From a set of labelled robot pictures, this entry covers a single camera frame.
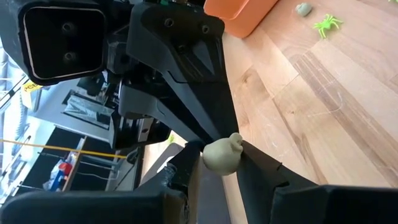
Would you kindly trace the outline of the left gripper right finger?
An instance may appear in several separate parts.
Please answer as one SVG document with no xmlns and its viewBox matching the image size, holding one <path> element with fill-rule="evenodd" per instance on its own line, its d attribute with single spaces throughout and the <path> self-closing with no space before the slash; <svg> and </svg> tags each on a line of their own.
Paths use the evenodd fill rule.
<svg viewBox="0 0 398 224">
<path fill-rule="evenodd" d="M 238 185 L 249 223 L 397 224 L 397 189 L 318 185 L 248 142 Z"/>
</svg>

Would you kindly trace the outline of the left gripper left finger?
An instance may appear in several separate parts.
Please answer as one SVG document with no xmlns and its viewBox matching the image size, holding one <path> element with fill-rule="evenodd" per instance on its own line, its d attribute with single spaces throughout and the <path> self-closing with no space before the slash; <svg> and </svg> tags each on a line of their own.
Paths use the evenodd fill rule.
<svg viewBox="0 0 398 224">
<path fill-rule="evenodd" d="M 196 223 L 200 153 L 186 143 L 155 176 L 133 191 L 26 193 L 1 209 L 1 223 Z"/>
</svg>

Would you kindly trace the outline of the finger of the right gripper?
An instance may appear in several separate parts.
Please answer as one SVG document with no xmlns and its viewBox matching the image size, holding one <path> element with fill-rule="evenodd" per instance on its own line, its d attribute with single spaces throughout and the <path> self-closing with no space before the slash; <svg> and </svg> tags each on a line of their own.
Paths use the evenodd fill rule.
<svg viewBox="0 0 398 224">
<path fill-rule="evenodd" d="M 127 54 L 162 74 L 149 84 L 146 114 L 187 141 L 213 142 L 239 131 L 226 75 L 224 23 L 183 4 L 140 2 L 131 11 Z"/>
<path fill-rule="evenodd" d="M 200 141 L 200 127 L 191 112 L 167 84 L 122 85 L 119 114 L 158 119 L 186 141 Z"/>
</svg>

